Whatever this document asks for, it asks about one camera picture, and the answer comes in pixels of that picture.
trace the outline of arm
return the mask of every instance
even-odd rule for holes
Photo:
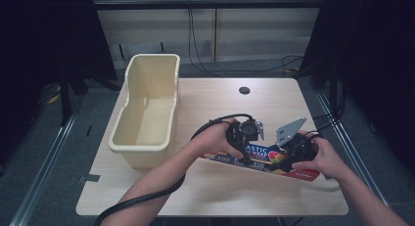
[[[226,152],[235,158],[242,154],[226,141],[225,133],[228,124],[216,124],[183,147],[177,154],[139,179],[119,200],[127,200],[164,190],[175,184],[192,165],[205,153]],[[169,196],[164,196],[148,202],[139,203],[133,207],[110,215],[102,225],[149,225],[164,206]]]
[[[408,225],[363,183],[342,161],[329,141],[314,138],[318,148],[313,161],[293,163],[295,169],[315,169],[336,179],[355,208],[363,225]]]

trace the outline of human hand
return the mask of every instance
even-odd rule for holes
[[[224,119],[225,122],[215,124],[190,141],[189,144],[193,144],[201,152],[201,156],[207,153],[220,153],[225,152],[228,155],[240,159],[243,154],[233,148],[226,140],[226,130],[229,127],[229,123],[238,121],[236,118]]]
[[[300,134],[311,136],[311,133],[299,131]],[[316,149],[317,156],[314,160],[299,161],[293,163],[294,169],[314,169],[323,173],[324,175],[338,179],[342,177],[347,165],[339,157],[334,150],[332,144],[326,139],[316,137],[312,139],[313,148]]]

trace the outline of cream plastic bin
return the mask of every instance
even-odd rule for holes
[[[132,167],[155,167],[172,152],[179,62],[173,54],[140,54],[128,65],[126,103],[115,122],[110,148]]]

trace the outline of gray floor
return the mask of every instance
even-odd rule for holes
[[[222,77],[281,77],[284,74],[281,60],[240,61],[205,64],[212,73]],[[300,62],[287,68],[297,68]],[[191,65],[180,68],[180,77],[212,77]],[[88,81],[90,90],[83,97],[71,96],[72,106],[80,105],[68,138],[41,191],[40,198],[29,212],[27,225],[92,225],[95,217],[79,216],[75,206],[86,176],[104,134],[115,104],[117,92]],[[299,79],[301,91],[313,116],[323,114],[309,78]],[[42,104],[37,118],[26,136],[8,159],[5,175],[0,178],[0,225],[9,225],[24,196],[36,177],[43,160],[60,130],[61,105]],[[353,144],[360,153],[374,181],[386,196],[391,207],[410,224],[415,225],[415,178],[394,157],[386,140],[374,133],[370,120],[351,98],[346,98],[345,113],[341,118]],[[339,154],[351,166],[348,156],[334,130],[329,127],[323,135],[330,139]],[[297,218],[286,218],[291,225]],[[155,225],[281,225],[277,218],[165,218]],[[306,217],[298,225],[359,225],[351,208],[345,216]]]

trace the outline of colorful packaging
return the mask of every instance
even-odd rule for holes
[[[277,163],[286,157],[286,154],[277,147],[262,147],[259,145],[248,144],[246,146],[246,151],[247,155],[253,161],[253,164],[249,166],[243,165],[236,158],[233,158],[226,153],[205,154],[203,158],[306,181],[313,181],[320,175],[316,170],[293,169],[290,172],[285,172],[282,169],[277,169],[268,171],[265,168],[267,164]]]

